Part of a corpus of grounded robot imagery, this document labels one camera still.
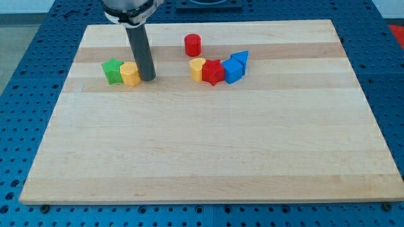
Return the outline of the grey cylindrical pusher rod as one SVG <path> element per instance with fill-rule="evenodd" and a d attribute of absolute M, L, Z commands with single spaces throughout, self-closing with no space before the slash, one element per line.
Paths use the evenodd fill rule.
<path fill-rule="evenodd" d="M 127 28 L 126 33 L 141 79 L 153 81 L 156 72 L 145 26 Z"/>

